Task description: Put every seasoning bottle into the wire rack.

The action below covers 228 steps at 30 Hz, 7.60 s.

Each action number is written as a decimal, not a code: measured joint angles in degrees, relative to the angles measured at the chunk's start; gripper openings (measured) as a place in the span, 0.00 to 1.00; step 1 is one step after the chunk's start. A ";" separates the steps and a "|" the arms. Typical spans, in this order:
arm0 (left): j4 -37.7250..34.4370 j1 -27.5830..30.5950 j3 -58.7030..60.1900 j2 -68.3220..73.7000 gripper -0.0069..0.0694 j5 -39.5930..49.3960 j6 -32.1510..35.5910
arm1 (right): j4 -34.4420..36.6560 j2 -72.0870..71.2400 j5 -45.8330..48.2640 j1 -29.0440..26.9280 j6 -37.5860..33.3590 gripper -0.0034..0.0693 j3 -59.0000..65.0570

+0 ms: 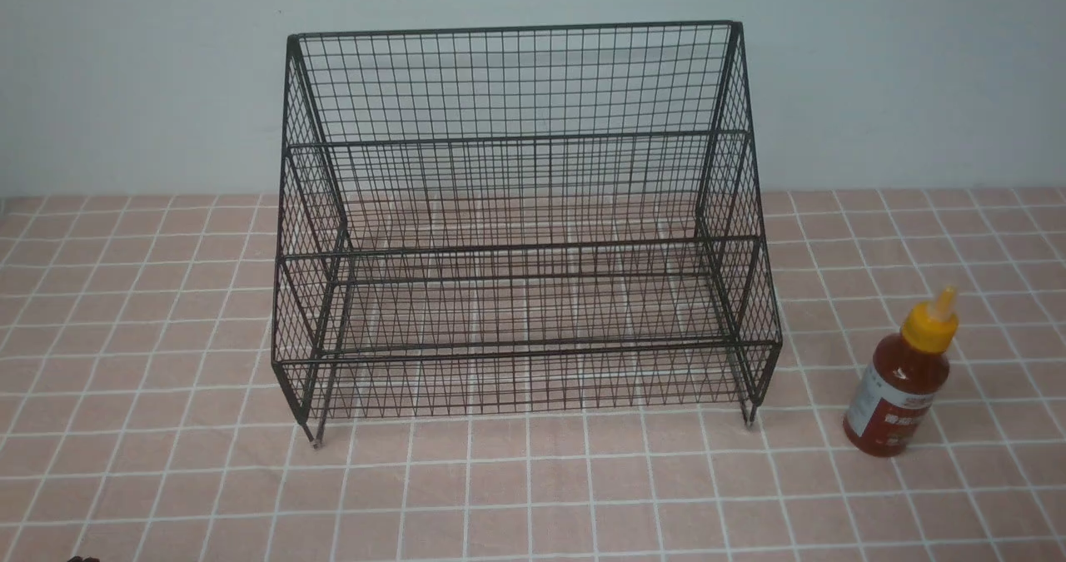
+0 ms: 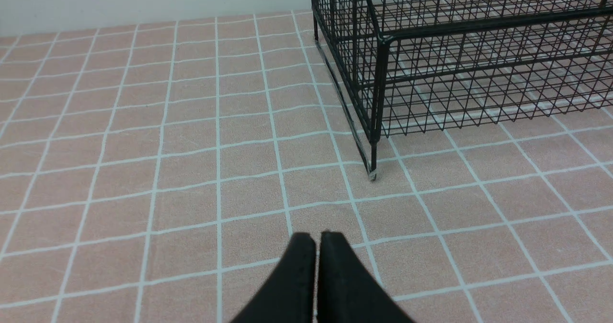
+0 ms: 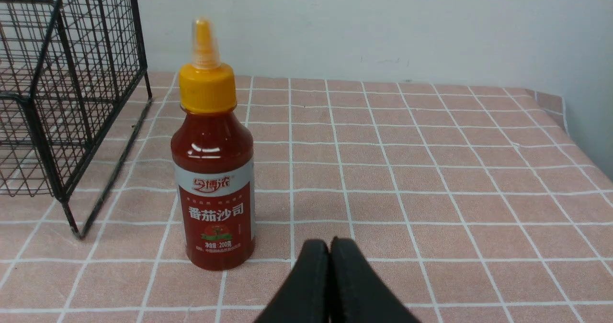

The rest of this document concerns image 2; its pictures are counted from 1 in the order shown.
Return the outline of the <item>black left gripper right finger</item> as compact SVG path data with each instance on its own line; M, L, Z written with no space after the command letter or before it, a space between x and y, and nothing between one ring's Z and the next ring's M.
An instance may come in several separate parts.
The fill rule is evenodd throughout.
M319 323L412 323L379 286L341 232L320 236Z

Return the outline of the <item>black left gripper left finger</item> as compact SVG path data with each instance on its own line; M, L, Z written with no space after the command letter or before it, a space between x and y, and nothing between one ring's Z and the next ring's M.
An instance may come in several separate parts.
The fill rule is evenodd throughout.
M316 243L296 232L269 277L233 323L310 323L313 320Z

